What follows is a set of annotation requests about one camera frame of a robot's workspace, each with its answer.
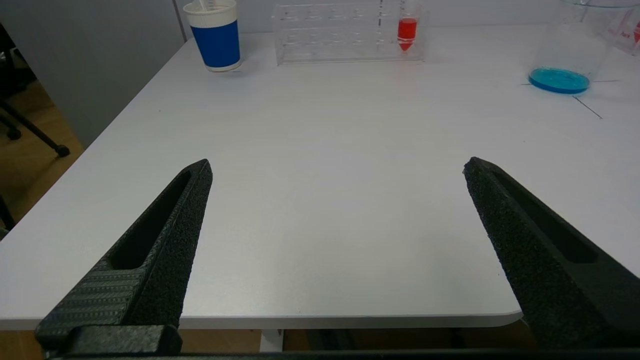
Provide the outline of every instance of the caster wheel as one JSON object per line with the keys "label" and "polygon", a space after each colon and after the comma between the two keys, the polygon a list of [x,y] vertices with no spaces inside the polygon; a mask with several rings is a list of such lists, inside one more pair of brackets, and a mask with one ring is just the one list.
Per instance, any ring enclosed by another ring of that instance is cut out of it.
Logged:
{"label": "caster wheel", "polygon": [[9,130],[6,134],[6,136],[11,139],[11,140],[18,140],[19,138],[22,137],[22,133],[20,132],[20,130],[16,129],[16,130]]}
{"label": "caster wheel", "polygon": [[64,158],[65,156],[71,154],[71,152],[69,151],[69,148],[64,145],[58,145],[56,147],[56,152],[58,153],[58,156],[61,158]]}

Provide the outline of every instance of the white table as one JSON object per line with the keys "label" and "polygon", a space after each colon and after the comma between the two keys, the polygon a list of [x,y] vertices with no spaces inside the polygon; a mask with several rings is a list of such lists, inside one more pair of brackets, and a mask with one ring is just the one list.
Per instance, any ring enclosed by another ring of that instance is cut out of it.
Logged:
{"label": "white table", "polygon": [[0,329],[33,329],[202,158],[184,328],[515,321],[471,156],[640,274],[640,64],[616,51],[584,104],[544,92],[525,76],[542,33],[435,28],[425,62],[283,67],[270,34],[250,35],[225,74],[189,41],[0,243]]}

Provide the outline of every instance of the textured black surface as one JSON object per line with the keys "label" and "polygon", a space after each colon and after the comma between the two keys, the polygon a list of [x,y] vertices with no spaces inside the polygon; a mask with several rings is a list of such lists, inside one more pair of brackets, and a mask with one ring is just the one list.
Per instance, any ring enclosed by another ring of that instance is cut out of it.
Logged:
{"label": "textured black surface", "polygon": [[464,175],[541,347],[640,345],[636,276],[496,165],[472,158]]}
{"label": "textured black surface", "polygon": [[40,322],[41,346],[59,349],[82,325],[178,327],[211,183],[207,160],[180,172]]}
{"label": "textured black surface", "polygon": [[[417,350],[401,352],[288,352],[277,354],[193,354],[169,357],[144,357],[146,360],[636,360],[638,349],[519,351],[497,349]],[[111,359],[112,357],[79,357],[80,359]],[[118,357],[121,360],[141,360],[140,357]]]}
{"label": "textured black surface", "polygon": [[178,330],[171,325],[86,325],[71,331],[60,353],[67,357],[168,356],[179,354],[181,347]]}

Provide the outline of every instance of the test tube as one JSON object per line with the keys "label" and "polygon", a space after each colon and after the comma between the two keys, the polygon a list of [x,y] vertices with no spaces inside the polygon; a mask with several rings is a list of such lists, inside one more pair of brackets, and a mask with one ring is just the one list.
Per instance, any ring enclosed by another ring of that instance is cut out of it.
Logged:
{"label": "test tube", "polygon": [[402,0],[400,2],[400,21],[398,22],[398,44],[407,52],[413,45],[422,11],[421,0]]}

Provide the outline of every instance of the table leg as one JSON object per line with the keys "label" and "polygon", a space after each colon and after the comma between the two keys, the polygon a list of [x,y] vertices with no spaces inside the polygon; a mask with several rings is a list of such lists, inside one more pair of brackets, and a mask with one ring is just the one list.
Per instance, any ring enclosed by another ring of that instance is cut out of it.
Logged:
{"label": "table leg", "polygon": [[260,352],[282,352],[283,329],[263,330],[260,337]]}

